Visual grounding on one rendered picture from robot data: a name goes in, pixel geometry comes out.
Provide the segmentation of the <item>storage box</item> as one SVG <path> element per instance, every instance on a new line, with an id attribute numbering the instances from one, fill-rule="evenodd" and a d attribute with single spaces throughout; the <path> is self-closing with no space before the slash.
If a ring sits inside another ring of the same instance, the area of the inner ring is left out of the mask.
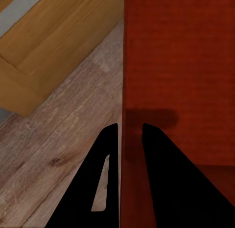
<path id="1" fill-rule="evenodd" d="M 119 228 L 157 228 L 144 123 L 235 207 L 235 0 L 124 0 Z"/>

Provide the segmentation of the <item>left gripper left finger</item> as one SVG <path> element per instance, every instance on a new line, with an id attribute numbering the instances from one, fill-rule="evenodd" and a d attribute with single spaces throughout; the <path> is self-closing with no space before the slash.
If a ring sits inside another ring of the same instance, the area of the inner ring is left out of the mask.
<path id="1" fill-rule="evenodd" d="M 108 155 L 106 209 L 91 211 Z M 118 124 L 100 132 L 45 228 L 119 228 Z"/>

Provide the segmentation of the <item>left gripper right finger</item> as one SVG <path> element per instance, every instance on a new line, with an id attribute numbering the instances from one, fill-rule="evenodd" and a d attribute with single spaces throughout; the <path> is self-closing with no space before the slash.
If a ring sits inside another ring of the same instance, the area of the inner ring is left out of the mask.
<path id="1" fill-rule="evenodd" d="M 235 207 L 159 128 L 142 144 L 157 228 L 235 228 Z"/>

